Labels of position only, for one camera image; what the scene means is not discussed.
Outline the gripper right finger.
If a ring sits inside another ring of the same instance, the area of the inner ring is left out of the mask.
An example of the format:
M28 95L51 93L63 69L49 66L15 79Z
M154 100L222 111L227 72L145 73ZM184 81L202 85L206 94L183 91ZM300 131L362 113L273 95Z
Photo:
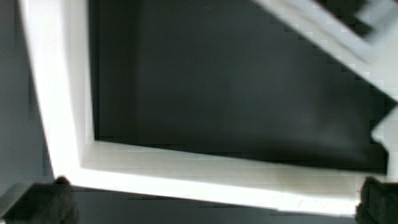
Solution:
M366 178L360 203L355 207L357 224L398 224L398 183Z

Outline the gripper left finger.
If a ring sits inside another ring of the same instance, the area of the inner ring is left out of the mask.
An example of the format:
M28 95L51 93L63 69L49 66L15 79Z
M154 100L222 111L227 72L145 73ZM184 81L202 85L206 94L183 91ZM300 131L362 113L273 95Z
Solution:
M0 224L78 224L69 180L15 184L0 196Z

